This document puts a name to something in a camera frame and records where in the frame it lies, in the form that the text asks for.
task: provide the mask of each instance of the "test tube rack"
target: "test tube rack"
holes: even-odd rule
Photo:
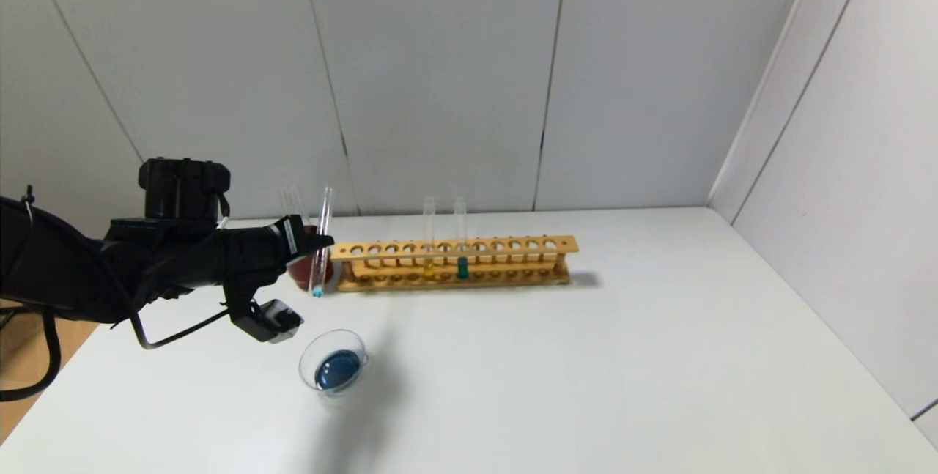
[[[456,289],[569,284],[566,255],[580,251],[573,236],[475,237],[466,240],[339,243],[332,260],[342,263],[339,291]],[[469,278],[457,277],[458,260],[469,261]],[[432,277],[424,274],[432,259]]]

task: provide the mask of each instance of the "white table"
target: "white table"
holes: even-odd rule
[[[575,234],[573,284],[315,300],[284,277],[258,296],[306,318],[282,344],[220,321],[144,351],[130,326],[100,327],[0,447],[0,472],[938,472],[938,451],[711,210],[469,224],[472,236]],[[420,230],[419,217],[347,218],[333,233]],[[221,298],[207,288],[148,307],[151,339]],[[372,360],[335,410],[296,363],[338,327]]]

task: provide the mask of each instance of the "wall seam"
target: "wall seam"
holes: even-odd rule
[[[97,79],[97,74],[95,73],[95,70],[93,69],[93,67],[91,67],[91,62],[88,60],[88,57],[85,56],[84,50],[81,49],[81,46],[78,43],[78,38],[75,36],[75,32],[71,29],[70,24],[68,24],[68,20],[64,16],[64,11],[59,6],[58,0],[51,0],[51,1],[53,1],[53,6],[56,7],[56,13],[59,16],[59,19],[62,20],[63,26],[66,28],[68,37],[70,37],[71,41],[73,41],[75,49],[78,50],[79,56],[81,56],[81,61],[84,62],[85,69],[88,70],[88,73],[91,75],[92,80],[95,81],[95,86],[97,86],[97,90],[100,91],[101,97],[103,97],[104,99],[104,103],[107,104],[108,110],[111,111],[111,114],[113,114],[114,116],[114,120],[117,121],[117,126],[120,127],[120,130],[122,131],[122,133],[124,133],[124,137],[127,138],[127,142],[130,144],[130,148],[133,149],[133,153],[136,154],[137,160],[140,160],[140,163],[143,164],[144,156],[141,155],[140,150],[137,149],[136,144],[134,144],[133,139],[131,139],[130,137],[130,133],[128,133],[127,128],[124,126],[124,123],[120,119],[120,116],[118,116],[117,110],[114,109],[114,104],[111,103],[110,97],[108,97],[107,92],[104,91],[104,86],[101,86],[101,80]]]

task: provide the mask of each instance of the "black cable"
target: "black cable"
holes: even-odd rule
[[[934,408],[934,407],[938,407],[938,399],[931,401],[931,403],[928,403],[927,407],[924,407],[922,408],[922,410],[918,410],[917,412],[915,412],[915,415],[912,416],[912,421],[915,421],[917,420],[917,418],[924,416],[925,412],[928,412],[929,410],[931,410],[931,408]]]
[[[49,347],[49,368],[46,370],[46,374],[32,386],[0,391],[0,403],[19,401],[36,395],[45,390],[56,379],[58,369],[62,366],[62,348],[59,345],[58,333],[56,332],[56,314],[53,313],[51,308],[43,310],[43,331],[46,334],[46,345]]]
[[[20,313],[26,313],[26,311],[29,311],[26,307],[0,307],[0,314],[7,315],[3,317],[3,320],[0,320],[0,330],[3,330],[3,328],[10,323],[10,320],[13,320],[14,316]]]
[[[140,343],[141,347],[144,349],[155,349],[158,347],[164,347],[164,345],[170,344],[171,341],[177,341],[185,337],[185,335],[195,333],[195,331],[201,330],[201,328],[208,326],[215,320],[224,318],[227,315],[228,310],[225,309],[220,313],[209,316],[207,319],[202,320],[195,326],[189,327],[187,330],[179,331],[179,333],[166,337],[164,340],[155,341],[155,343],[151,343],[151,341],[147,340],[147,334],[144,333],[144,325],[140,322],[140,314],[137,314],[137,311],[134,311],[130,314],[130,324],[133,326],[133,332],[137,335],[137,342]]]

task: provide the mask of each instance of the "test tube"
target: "test tube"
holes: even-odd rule
[[[426,254],[432,254],[436,250],[435,238],[433,238],[433,217],[436,216],[436,200],[432,197],[426,197],[423,200],[423,250]],[[424,258],[423,277],[427,280],[433,279],[433,258]]]
[[[456,259],[456,277],[459,280],[467,280],[469,259],[466,258],[466,251],[469,250],[469,243],[466,241],[465,197],[457,196],[456,201],[453,201],[453,215],[456,218],[456,250],[459,251],[459,258]]]
[[[292,181],[284,181],[279,184],[278,192],[281,196],[281,210],[284,211],[284,214],[299,214],[299,217],[303,220],[303,226],[311,226],[309,214],[306,213],[303,204],[303,197],[300,195],[299,189],[296,188],[296,184]]]
[[[329,234],[329,221],[332,219],[332,187],[325,186],[322,192],[322,209],[319,211],[319,226],[316,234],[325,236]],[[309,275],[309,293],[314,297],[322,296],[322,285],[325,283],[326,264],[329,261],[329,247],[315,251],[312,257],[311,275]]]

